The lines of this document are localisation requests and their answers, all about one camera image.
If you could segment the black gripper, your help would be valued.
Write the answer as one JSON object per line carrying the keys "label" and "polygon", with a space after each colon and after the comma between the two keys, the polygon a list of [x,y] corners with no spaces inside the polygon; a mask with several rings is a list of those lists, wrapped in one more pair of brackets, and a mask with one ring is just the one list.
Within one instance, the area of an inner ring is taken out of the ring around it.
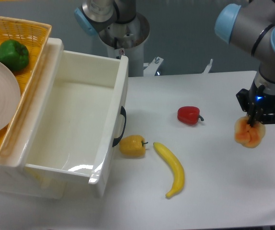
{"label": "black gripper", "polygon": [[254,79],[250,89],[241,89],[236,98],[248,125],[275,124],[275,81]]}

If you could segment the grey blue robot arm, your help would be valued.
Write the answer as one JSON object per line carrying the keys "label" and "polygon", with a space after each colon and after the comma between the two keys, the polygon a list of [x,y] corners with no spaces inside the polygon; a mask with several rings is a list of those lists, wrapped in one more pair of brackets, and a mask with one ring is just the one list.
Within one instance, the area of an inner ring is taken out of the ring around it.
{"label": "grey blue robot arm", "polygon": [[[140,47],[150,33],[133,0],[87,0],[74,16],[89,35],[99,35],[112,57]],[[246,7],[227,5],[215,22],[215,34],[260,61],[249,90],[236,97],[248,124],[275,124],[275,0],[251,0]]]}

